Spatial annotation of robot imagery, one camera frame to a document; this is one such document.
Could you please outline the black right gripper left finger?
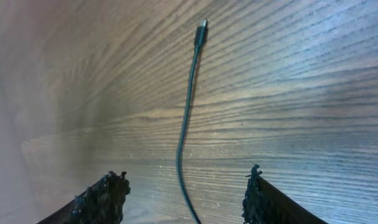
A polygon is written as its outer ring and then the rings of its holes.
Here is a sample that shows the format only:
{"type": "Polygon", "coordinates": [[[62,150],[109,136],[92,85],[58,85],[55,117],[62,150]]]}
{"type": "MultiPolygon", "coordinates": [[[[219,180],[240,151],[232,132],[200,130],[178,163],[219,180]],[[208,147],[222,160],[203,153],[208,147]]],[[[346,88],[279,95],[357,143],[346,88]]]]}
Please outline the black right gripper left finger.
{"type": "Polygon", "coordinates": [[[126,172],[118,175],[110,171],[39,224],[120,224],[130,191],[126,172]]]}

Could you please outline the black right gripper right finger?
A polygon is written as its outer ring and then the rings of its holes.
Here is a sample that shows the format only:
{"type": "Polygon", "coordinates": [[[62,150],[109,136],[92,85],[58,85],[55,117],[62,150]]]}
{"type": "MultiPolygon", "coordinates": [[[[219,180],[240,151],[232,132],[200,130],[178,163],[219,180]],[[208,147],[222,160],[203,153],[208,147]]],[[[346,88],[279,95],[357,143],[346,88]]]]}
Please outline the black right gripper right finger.
{"type": "Polygon", "coordinates": [[[259,165],[247,176],[242,217],[249,224],[326,224],[261,177],[259,165]]]}

